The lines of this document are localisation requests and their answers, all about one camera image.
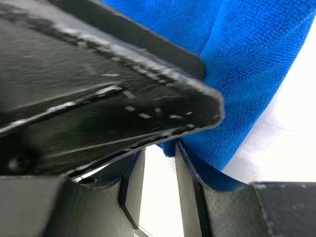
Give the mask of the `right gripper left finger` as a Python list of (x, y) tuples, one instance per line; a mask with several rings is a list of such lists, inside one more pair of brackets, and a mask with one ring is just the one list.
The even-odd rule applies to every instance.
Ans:
[(131, 237), (139, 227), (144, 150), (73, 181), (62, 176), (3, 176), (3, 237)]

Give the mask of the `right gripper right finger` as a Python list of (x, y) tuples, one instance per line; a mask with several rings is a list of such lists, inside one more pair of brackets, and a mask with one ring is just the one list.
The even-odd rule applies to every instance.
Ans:
[(200, 160), (181, 142), (175, 151), (185, 236), (315, 236), (314, 182), (245, 184)]

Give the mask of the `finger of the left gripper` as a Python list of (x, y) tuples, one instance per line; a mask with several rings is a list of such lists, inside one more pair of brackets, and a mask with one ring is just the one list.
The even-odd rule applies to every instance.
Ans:
[(78, 176), (224, 116), (218, 90), (50, 0), (1, 1), (1, 175)]
[(182, 69), (198, 80), (205, 75), (201, 58), (136, 23), (99, 0), (51, 0), (79, 20)]

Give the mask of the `blue towel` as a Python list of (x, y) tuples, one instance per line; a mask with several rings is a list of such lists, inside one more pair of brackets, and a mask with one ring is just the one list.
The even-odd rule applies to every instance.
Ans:
[(225, 119), (182, 137), (202, 180), (220, 191), (222, 170), (284, 80), (316, 15), (313, 0), (109, 0), (107, 4), (205, 65), (224, 97)]

